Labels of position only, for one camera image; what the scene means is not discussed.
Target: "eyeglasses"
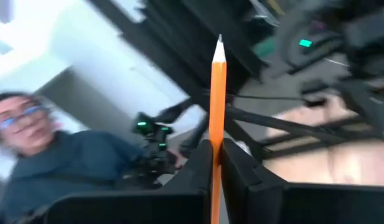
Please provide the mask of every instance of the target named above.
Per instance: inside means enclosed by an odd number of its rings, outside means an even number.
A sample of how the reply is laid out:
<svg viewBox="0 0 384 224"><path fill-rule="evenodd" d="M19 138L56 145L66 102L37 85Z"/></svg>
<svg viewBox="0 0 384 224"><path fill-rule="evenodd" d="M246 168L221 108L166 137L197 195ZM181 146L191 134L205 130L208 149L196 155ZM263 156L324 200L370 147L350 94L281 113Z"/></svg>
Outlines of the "eyeglasses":
<svg viewBox="0 0 384 224"><path fill-rule="evenodd" d="M11 125L15 124L17 121L19 121L22 117L24 116L30 116L30 115L33 115L35 112L37 111L41 111L43 110L43 107L42 106L33 106L33 107L30 107L28 109L26 109L22 114L18 115L18 116L14 116L13 118L9 118L9 119L6 119L4 120L1 124L0 124L0 129L7 129L8 127L10 127Z"/></svg>

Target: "pencil tip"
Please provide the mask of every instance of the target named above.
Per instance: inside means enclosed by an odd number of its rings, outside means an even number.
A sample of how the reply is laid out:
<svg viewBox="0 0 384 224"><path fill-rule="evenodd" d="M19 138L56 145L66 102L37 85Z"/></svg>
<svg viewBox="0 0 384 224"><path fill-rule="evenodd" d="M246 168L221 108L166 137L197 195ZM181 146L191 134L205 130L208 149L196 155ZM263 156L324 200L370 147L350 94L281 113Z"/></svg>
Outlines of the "pencil tip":
<svg viewBox="0 0 384 224"><path fill-rule="evenodd" d="M223 48L222 35L219 35L212 62L226 62L225 49Z"/></svg>

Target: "camera rig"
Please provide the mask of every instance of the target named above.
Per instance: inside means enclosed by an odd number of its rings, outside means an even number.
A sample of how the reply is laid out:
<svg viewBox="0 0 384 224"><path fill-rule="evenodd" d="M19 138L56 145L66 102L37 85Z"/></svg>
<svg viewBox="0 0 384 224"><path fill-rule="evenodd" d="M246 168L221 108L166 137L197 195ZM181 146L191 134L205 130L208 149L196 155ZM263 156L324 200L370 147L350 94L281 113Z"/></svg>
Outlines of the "camera rig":
<svg viewBox="0 0 384 224"><path fill-rule="evenodd" d="M384 223L384 187L289 183L262 165L262 160L306 152L344 142L362 139L384 141L384 1L334 0L306 1L299 9L304 14L302 28L310 29L320 22L325 37L317 42L305 39L302 54L313 54L304 63L290 64L293 75L315 62L341 52L347 56L347 77L334 84L320 80L303 86L302 95L310 96L331 89L343 99L356 116L321 126L306 126L281 119L249 113L232 106L225 109L225 119L236 119L261 126L281 129L289 134L265 139L251 149L253 157L244 153L232 140L222 145L222 185L230 223ZM285 29L299 30L296 27ZM282 41L281 48L292 44ZM325 102L318 100L320 106ZM138 123L149 121L150 131L135 129L162 152L162 128L157 123L171 123L190 105L191 100L165 110L160 119L143 114ZM200 141L207 129L208 115L185 145ZM190 154L183 169L158 190L140 192L100 192L63 198L41 215L44 223L210 223L210 184L212 146L202 141Z"/></svg>
<svg viewBox="0 0 384 224"><path fill-rule="evenodd" d="M174 130L162 124L157 124L154 118L145 113L138 113L134 119L132 132L144 137L146 150L144 157L136 165L137 174L148 175L156 179L162 174L174 174L176 158L167 151L167 136Z"/></svg>

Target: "floor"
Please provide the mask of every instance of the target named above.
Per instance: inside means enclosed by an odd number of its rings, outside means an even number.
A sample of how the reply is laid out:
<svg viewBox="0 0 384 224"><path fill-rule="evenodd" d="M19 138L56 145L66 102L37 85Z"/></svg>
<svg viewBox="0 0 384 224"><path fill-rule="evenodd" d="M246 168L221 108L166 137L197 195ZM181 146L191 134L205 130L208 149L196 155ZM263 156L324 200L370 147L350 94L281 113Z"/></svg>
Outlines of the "floor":
<svg viewBox="0 0 384 224"><path fill-rule="evenodd" d="M334 77L346 73L343 65L334 62L342 63L343 58L335 56L330 58L330 60L323 60L323 62L315 65L313 68L297 74L295 77L285 75L275 80L264 77L266 82L265 85L260 85L260 83L256 80L249 80L240 91L240 95L298 97L301 83L315 78L321 78L327 82L333 82ZM234 102L234 106L237 108L263 115L275 115L300 104L301 102L299 101L252 100L244 98L236 99ZM253 139L260 140L265 138L265 127L242 122L239 122L239 124ZM170 147L176 147L183 139L187 138L187 136L188 133L185 133L172 139L169 143ZM229 221L223 195L221 200L220 223L228 224Z"/></svg>

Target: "green light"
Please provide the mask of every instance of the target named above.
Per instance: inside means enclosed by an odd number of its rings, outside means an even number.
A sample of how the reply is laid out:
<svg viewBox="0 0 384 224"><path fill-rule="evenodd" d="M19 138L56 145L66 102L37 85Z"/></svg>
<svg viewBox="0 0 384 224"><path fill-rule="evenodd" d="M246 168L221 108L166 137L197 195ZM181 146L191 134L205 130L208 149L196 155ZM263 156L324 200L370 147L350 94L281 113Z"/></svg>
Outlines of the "green light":
<svg viewBox="0 0 384 224"><path fill-rule="evenodd" d="M312 45L312 41L302 39L299 41L299 45L303 47L310 47Z"/></svg>

